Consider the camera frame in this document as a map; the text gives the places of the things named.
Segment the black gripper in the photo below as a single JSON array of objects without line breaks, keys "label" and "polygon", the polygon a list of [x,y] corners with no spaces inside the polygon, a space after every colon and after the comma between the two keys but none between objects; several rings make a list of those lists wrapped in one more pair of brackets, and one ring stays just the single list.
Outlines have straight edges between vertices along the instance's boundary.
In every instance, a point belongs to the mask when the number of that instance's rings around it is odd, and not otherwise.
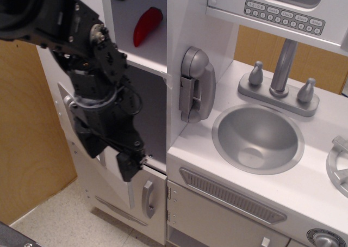
[{"label": "black gripper", "polygon": [[144,142],[134,127],[134,117],[142,110],[137,94],[109,95],[103,100],[74,97],[74,131],[91,158],[106,147],[118,152],[116,159],[124,182],[143,169]]}]

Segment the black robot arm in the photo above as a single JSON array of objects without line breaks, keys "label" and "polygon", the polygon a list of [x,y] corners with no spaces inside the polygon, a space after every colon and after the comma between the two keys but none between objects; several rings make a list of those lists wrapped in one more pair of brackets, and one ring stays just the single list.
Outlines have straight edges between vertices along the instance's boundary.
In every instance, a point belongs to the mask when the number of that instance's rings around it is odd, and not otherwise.
[{"label": "black robot arm", "polygon": [[142,169],[144,142],[133,118],[140,95],[126,76],[126,55],[97,13],[81,0],[1,0],[1,39],[48,49],[74,89],[68,108],[73,129],[90,157],[117,151],[125,182]]}]

